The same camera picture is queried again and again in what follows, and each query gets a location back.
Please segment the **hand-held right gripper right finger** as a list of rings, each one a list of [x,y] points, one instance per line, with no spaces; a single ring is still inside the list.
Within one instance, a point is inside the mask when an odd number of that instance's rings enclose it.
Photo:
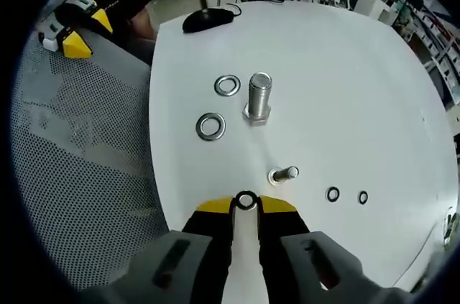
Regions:
[[[323,232],[310,231],[286,201],[260,196],[257,229],[270,303],[410,302],[409,293],[366,277],[358,258]]]

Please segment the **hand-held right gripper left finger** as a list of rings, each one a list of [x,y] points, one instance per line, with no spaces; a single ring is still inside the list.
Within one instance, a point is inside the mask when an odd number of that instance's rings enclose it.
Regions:
[[[82,303],[220,303],[231,264],[234,198],[200,204],[180,231],[150,242],[108,285],[80,294]]]

